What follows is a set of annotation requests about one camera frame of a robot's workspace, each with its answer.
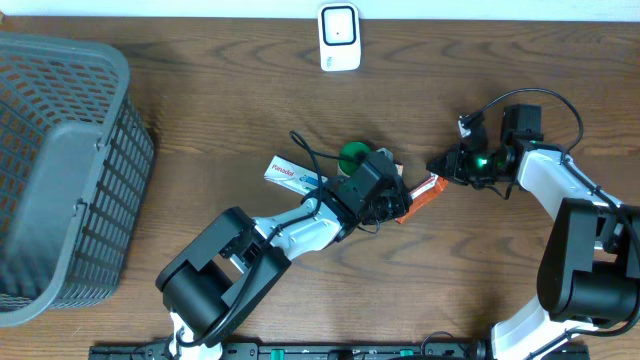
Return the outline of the orange Top chocolate bar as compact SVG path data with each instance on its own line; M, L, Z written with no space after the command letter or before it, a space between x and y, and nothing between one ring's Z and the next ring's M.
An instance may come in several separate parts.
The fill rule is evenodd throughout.
M410 193L412 204L408 212L395 219L398 224L405 223L413 217L421 208L436 199L448 186L448 181L443 177L432 174L427 180L414 188Z

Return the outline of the small orange box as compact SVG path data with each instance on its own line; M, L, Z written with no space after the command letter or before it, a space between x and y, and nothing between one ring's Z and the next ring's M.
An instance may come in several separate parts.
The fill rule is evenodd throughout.
M397 163L395 163L394 165L396 167L398 175L402 176L403 175L404 166L402 164L397 164Z

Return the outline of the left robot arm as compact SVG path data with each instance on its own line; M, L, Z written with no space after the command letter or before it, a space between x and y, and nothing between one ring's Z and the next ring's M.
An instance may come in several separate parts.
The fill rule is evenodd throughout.
M351 176L328 179L293 210L270 217L225 210L156 279L173 322L168 357L220 358L223 341L296 258L400 217L410 204L393 160L375 151Z

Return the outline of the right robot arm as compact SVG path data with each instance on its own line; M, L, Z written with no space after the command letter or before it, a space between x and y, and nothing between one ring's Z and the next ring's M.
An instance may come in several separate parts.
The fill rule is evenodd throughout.
M639 321L639 209L591 181L567 148L547 143L541 109L503 110L500 146L491 150L477 111L458 120L461 137L426 165L476 190L499 183L531 193L553 221L536 294L511 318L474 341L467 359L542 359L577 336L616 337Z

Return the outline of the white barcode scanner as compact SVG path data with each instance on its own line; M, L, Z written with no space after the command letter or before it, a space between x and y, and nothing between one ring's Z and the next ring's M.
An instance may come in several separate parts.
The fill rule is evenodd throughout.
M358 8L351 3L323 4L317 20L322 70L356 70L362 54Z

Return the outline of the green lid jar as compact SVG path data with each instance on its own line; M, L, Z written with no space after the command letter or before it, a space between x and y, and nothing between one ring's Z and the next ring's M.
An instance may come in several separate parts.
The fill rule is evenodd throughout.
M371 152L371 148L364 142L354 141L345 144L339 153L338 174L351 176Z

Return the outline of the white Panadol box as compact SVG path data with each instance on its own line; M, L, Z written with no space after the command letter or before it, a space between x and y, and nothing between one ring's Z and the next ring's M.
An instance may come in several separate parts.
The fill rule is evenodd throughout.
M301 167L277 155L272 158L267 167L264 179L302 196L316 190L319 184L315 171Z

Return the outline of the grey plastic basket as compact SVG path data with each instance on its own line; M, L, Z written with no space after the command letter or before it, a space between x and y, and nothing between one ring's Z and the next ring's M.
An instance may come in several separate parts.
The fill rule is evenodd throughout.
M110 298L155 163L121 52L1 37L1 324Z

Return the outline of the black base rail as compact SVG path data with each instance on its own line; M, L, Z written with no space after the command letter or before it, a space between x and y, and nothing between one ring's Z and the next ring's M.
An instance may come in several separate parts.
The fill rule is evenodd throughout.
M93 346L89 360L167 360L173 356L168 346L149 343L134 346ZM383 360L383 359L487 359L480 350L451 341L432 342L424 348L403 345L259 345L256 343L228 343L222 346L221 360Z

